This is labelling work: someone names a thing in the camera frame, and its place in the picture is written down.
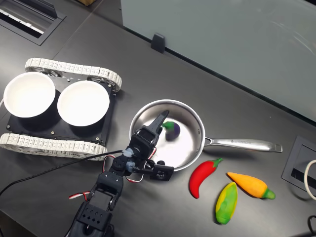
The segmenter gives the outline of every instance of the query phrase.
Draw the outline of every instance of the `dark gray table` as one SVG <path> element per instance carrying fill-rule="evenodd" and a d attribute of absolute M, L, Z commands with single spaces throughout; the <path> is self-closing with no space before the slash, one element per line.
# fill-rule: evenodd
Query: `dark gray table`
<path fill-rule="evenodd" d="M 26 54 L 26 58 L 37 56 L 35 52 Z M 315 127 L 168 53 L 153 51 L 147 42 L 107 21 L 102 8 L 86 19 L 54 59 L 107 67 L 122 77 L 109 151 L 126 147 L 134 115 L 158 99 L 175 99 L 191 106 L 210 137 L 253 138 L 283 145 L 281 154 L 210 147 L 169 182 L 125 182 L 113 212 L 116 236 L 291 237 L 308 232 L 307 217 L 316 213 L 316 202 L 281 175 L 296 136 L 316 142 Z M 23 65 L 18 68 L 19 73 L 23 71 Z M 1 133 L 5 122 L 0 121 Z M 4 149 L 0 157 L 0 188 L 69 161 Z M 194 199 L 188 191 L 190 174 L 203 161 L 218 157 L 224 161 L 202 184 L 200 198 Z M 228 171 L 264 180 L 276 199 L 260 200 L 239 190 L 233 219 L 225 226 L 215 224 L 214 205 L 230 182 L 225 174 Z M 100 162 L 87 161 L 18 184 L 1 197 L 0 209 L 39 237 L 63 236 L 82 202 L 80 198 L 68 200 L 68 196 L 89 190 L 100 172 Z"/>

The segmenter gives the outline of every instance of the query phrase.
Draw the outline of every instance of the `black cable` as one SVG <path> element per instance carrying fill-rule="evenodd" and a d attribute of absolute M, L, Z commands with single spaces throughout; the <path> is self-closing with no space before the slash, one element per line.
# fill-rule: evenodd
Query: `black cable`
<path fill-rule="evenodd" d="M 87 159 L 91 159 L 91 158 L 96 158 L 96 157 L 101 157 L 101 156 L 107 156 L 107 155 L 112 155 L 112 154 L 116 154 L 116 153 L 121 153 L 123 152 L 122 150 L 120 151 L 114 151 L 114 152 L 107 152 L 107 153 L 103 153 L 103 154 L 98 154 L 98 155 L 94 155 L 94 156 L 89 156 L 89 157 L 85 157 L 85 158 L 82 158 L 82 159 L 78 159 L 78 160 L 75 160 L 75 161 L 72 161 L 72 162 L 69 162 L 69 163 L 66 163 L 66 164 L 62 164 L 60 166 L 56 166 L 54 168 L 51 168 L 47 171 L 44 171 L 42 173 L 39 173 L 39 174 L 36 174 L 36 175 L 33 175 L 33 176 L 30 176 L 30 177 L 27 177 L 27 178 L 24 178 L 24 179 L 20 179 L 20 180 L 17 180 L 17 181 L 14 181 L 12 183 L 10 183 L 9 185 L 7 185 L 4 189 L 2 189 L 2 191 L 0 192 L 0 196 L 4 193 L 5 190 L 7 190 L 8 188 L 10 188 L 12 185 L 14 184 L 18 184 L 18 183 L 21 183 L 23 181 L 27 181 L 29 179 L 33 179 L 33 178 L 36 178 L 36 177 L 39 177 L 43 174 L 47 174 L 49 172 L 52 172 L 56 169 L 60 169 L 60 168 L 63 168 L 65 166 L 68 166 L 68 165 L 71 165 L 71 164 L 75 164 L 75 163 L 78 163 L 78 162 L 81 162 L 81 161 L 84 161 L 84 160 L 87 160 Z"/>
<path fill-rule="evenodd" d="M 1 237 L 4 237 L 1 228 L 0 228 L 0 236 L 1 236 Z"/>
<path fill-rule="evenodd" d="M 312 219 L 313 219 L 313 218 L 316 218 L 316 216 L 310 216 L 310 217 L 308 218 L 308 220 L 307 220 L 307 225 L 308 225 L 308 229 L 310 229 L 312 235 L 313 235 L 313 236 L 316 236 L 316 233 L 315 233 L 315 231 L 314 231 L 313 228 L 312 228 Z"/>

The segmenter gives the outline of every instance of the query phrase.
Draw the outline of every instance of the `frying pan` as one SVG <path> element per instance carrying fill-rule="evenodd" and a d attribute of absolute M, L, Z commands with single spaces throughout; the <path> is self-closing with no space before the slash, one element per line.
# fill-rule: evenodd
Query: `frying pan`
<path fill-rule="evenodd" d="M 169 110 L 166 121 L 176 122 L 181 129 L 180 136 L 170 142 L 165 139 L 165 130 L 161 132 L 155 162 L 163 160 L 165 165 L 173 166 L 174 171 L 193 164 L 206 146 L 235 147 L 260 152 L 282 152 L 282 146 L 271 142 L 253 139 L 213 139 L 205 136 L 205 129 L 198 114 L 188 105 L 176 100 L 157 100 L 145 105 L 134 117 L 129 139 L 142 125 L 149 125 L 161 112 Z"/>

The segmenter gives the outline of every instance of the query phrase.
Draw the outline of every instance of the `red chili pepper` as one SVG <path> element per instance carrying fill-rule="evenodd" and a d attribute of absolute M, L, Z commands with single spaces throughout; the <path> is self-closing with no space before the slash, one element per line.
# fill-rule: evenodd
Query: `red chili pepper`
<path fill-rule="evenodd" d="M 201 183 L 204 179 L 206 179 L 211 173 L 213 173 L 219 162 L 221 162 L 223 159 L 219 158 L 216 160 L 208 160 L 206 162 L 203 162 L 200 164 L 191 174 L 190 181 L 189 181 L 189 187 L 190 192 L 192 196 L 194 196 L 196 199 L 199 198 L 198 189 Z"/>

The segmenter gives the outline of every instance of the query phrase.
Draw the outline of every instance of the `toy eggplant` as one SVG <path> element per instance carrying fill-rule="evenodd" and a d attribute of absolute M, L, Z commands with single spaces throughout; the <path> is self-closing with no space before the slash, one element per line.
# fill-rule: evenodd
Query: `toy eggplant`
<path fill-rule="evenodd" d="M 180 135 L 180 126 L 176 122 L 164 122 L 162 127 L 166 129 L 167 141 L 173 141 Z"/>
<path fill-rule="evenodd" d="M 216 220 L 219 223 L 225 225 L 231 220 L 236 209 L 237 200 L 237 185 L 235 182 L 231 182 L 222 190 L 216 203 Z"/>
<path fill-rule="evenodd" d="M 244 174 L 227 173 L 228 176 L 233 179 L 242 189 L 255 198 L 268 198 L 275 199 L 276 195 L 270 189 L 265 182 L 255 177 Z"/>

